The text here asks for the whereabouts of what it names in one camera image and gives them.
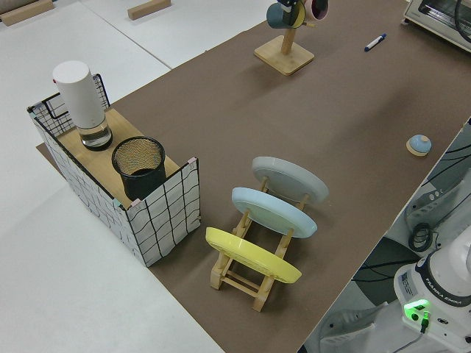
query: green light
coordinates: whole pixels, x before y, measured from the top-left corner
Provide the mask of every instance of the green light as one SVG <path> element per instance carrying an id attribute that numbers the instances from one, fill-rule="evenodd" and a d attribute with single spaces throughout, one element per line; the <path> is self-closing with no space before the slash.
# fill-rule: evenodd
<path id="1" fill-rule="evenodd" d="M 404 310 L 410 310 L 410 309 L 414 309 L 415 307 L 420 307 L 420 306 L 426 307 L 427 305 L 428 305 L 428 300 L 419 299 L 415 302 L 404 305 Z"/>
<path id="2" fill-rule="evenodd" d="M 425 307 L 427 307 L 429 304 L 430 303 L 426 299 L 416 300 L 415 302 L 404 305 L 404 313 L 406 314 L 408 318 L 411 318 L 412 320 L 414 320 L 412 315 L 415 314 L 417 310 L 422 310 Z M 425 311 L 424 318 L 427 318 L 427 317 L 428 317 L 428 312 Z"/>

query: white table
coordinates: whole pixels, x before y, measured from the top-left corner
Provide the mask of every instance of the white table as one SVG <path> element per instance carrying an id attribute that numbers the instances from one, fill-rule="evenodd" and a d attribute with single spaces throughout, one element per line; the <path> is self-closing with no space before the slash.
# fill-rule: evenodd
<path id="1" fill-rule="evenodd" d="M 131 21 L 127 9 L 146 0 L 82 0 L 170 68 L 225 42 L 266 19 L 275 0 L 172 0 L 171 6 Z"/>
<path id="2" fill-rule="evenodd" d="M 83 4 L 0 24 L 0 351 L 220 352 L 36 150 L 26 107 L 82 60 L 111 101 L 168 68 Z"/>

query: pencil holder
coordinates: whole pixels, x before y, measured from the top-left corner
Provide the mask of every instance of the pencil holder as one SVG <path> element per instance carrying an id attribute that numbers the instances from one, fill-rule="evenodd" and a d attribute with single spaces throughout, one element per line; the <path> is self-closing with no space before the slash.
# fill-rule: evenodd
<path id="1" fill-rule="evenodd" d="M 153 138 L 136 136 L 117 145 L 111 161 L 130 200 L 144 200 L 166 180 L 165 151 Z"/>

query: pen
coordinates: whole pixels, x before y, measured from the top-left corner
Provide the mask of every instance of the pen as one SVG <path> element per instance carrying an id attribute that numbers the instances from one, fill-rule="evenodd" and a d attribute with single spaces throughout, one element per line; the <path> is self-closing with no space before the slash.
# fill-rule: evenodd
<path id="1" fill-rule="evenodd" d="M 384 38 L 386 38 L 386 33 L 383 33 L 383 34 L 380 35 L 378 38 L 376 38 L 375 40 L 373 40 L 370 44 L 368 44 L 367 46 L 365 46 L 365 51 L 370 51 L 373 46 L 375 46 L 375 45 L 378 44 L 379 42 L 382 42 L 382 41 L 384 40 Z"/>

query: light blue plate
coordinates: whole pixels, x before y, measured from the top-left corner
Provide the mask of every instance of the light blue plate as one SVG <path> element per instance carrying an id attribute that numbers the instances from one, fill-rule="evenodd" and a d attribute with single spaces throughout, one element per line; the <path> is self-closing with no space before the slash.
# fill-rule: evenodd
<path id="1" fill-rule="evenodd" d="M 252 161 L 252 171 L 259 181 L 268 177 L 266 185 L 270 191 L 294 202 L 300 202 L 308 194 L 306 203 L 317 204 L 329 195 L 329 189 L 321 179 L 286 160 L 256 157 Z"/>
<path id="2" fill-rule="evenodd" d="M 280 234 L 286 235 L 293 229 L 294 238 L 308 238 L 317 231 L 316 222 L 303 211 L 268 193 L 234 188 L 233 204 L 242 213 L 249 210 L 253 221 Z"/>

